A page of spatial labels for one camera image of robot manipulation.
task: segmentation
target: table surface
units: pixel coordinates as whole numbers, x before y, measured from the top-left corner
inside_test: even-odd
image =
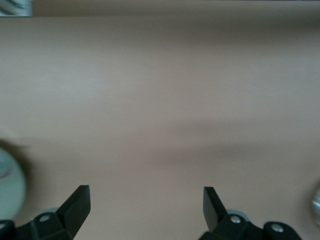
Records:
[[[90,185],[85,239],[198,239],[203,187],[318,239],[319,18],[1,19],[0,137],[18,225]]]

